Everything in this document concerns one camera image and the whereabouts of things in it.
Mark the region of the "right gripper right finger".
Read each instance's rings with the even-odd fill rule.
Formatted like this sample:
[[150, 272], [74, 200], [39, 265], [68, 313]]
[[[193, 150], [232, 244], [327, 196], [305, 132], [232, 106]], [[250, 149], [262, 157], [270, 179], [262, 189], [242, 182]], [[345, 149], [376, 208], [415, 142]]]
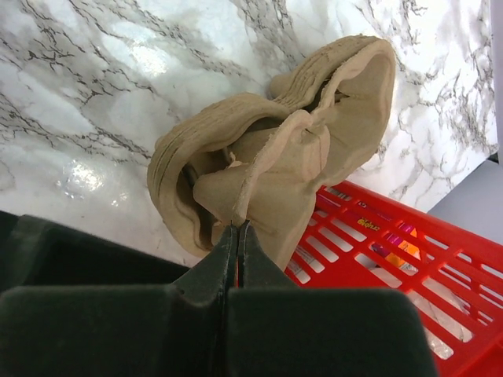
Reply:
[[239, 228], [228, 291], [230, 376], [435, 376], [413, 303], [390, 288], [296, 286]]

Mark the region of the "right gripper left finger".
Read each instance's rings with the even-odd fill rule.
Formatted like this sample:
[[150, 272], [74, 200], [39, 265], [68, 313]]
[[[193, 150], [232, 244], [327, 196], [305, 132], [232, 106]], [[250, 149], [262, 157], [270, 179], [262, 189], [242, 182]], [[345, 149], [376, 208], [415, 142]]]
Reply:
[[237, 231], [192, 268], [1, 216], [4, 376], [220, 376]]

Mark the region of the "brown cardboard cup carrier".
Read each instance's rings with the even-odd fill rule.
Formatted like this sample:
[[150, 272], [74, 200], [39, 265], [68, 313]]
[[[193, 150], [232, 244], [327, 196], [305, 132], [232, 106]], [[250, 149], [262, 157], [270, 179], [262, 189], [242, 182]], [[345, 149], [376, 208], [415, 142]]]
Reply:
[[255, 227], [262, 249], [284, 269], [314, 211], [316, 193], [343, 181], [376, 152], [391, 113], [395, 53], [356, 35], [320, 48], [270, 84], [290, 110], [277, 127], [243, 134], [235, 162], [198, 178], [196, 202], [222, 225]]

